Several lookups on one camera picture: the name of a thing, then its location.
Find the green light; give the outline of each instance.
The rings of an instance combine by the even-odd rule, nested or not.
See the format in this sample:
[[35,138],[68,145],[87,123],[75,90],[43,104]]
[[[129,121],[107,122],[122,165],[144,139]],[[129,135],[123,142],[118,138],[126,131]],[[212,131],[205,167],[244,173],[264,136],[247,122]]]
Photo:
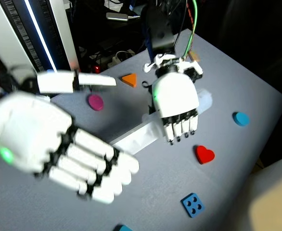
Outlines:
[[0,148],[0,156],[8,164],[13,162],[14,155],[8,148]]

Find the red heart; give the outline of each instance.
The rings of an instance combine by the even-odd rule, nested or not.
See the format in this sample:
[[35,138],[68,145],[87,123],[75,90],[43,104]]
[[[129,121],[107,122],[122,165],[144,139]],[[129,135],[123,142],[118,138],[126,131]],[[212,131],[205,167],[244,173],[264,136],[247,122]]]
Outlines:
[[210,162],[215,158],[215,153],[204,146],[198,146],[195,149],[195,154],[201,165]]

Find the orange triangular block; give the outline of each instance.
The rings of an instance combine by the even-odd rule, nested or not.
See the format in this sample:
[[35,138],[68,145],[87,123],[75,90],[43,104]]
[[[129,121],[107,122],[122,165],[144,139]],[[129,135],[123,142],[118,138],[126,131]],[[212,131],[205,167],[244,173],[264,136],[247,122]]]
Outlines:
[[122,81],[131,87],[135,88],[137,86],[137,74],[133,73],[128,76],[122,77]]

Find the gray table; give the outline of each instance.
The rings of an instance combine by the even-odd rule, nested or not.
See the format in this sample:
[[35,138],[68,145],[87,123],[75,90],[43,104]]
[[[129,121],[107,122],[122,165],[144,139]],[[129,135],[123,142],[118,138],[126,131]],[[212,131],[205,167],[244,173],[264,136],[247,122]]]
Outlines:
[[[181,34],[179,54],[189,33]],[[174,146],[160,139],[137,153],[140,171],[111,205],[79,200],[48,179],[34,180],[0,159],[0,230],[111,231],[119,223],[135,231],[215,230],[282,113],[282,95],[202,38],[195,36],[193,45],[204,70],[196,87],[209,90],[214,99],[193,137]],[[114,77],[137,73],[138,87],[118,81],[116,88],[101,91],[101,112],[87,106],[86,93],[59,95],[54,102],[71,112],[80,126],[111,141],[147,113],[147,91],[141,82],[151,83],[155,76],[153,71],[142,72],[145,62],[148,54],[143,52],[105,72]],[[249,115],[247,127],[234,123],[235,111]],[[215,160],[200,165],[192,152],[198,144],[214,150]],[[180,203],[190,193],[197,193],[205,205],[196,218],[189,218]]]

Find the white robotic hand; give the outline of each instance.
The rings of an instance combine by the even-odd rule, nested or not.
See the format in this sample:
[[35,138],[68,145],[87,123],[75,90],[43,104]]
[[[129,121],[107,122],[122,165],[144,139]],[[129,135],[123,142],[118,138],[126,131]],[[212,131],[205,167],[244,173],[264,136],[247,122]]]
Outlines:
[[21,171],[111,203],[139,170],[131,155],[77,128],[70,114],[25,92],[0,99],[0,155]]
[[[202,77],[199,64],[185,62],[173,54],[158,54],[152,64],[146,64],[144,71],[157,68],[158,79],[149,86],[150,113],[158,111],[163,121],[167,141],[173,144],[174,138],[180,141],[182,134],[187,138],[197,130],[199,99],[194,81]],[[185,72],[192,70],[192,77]]]

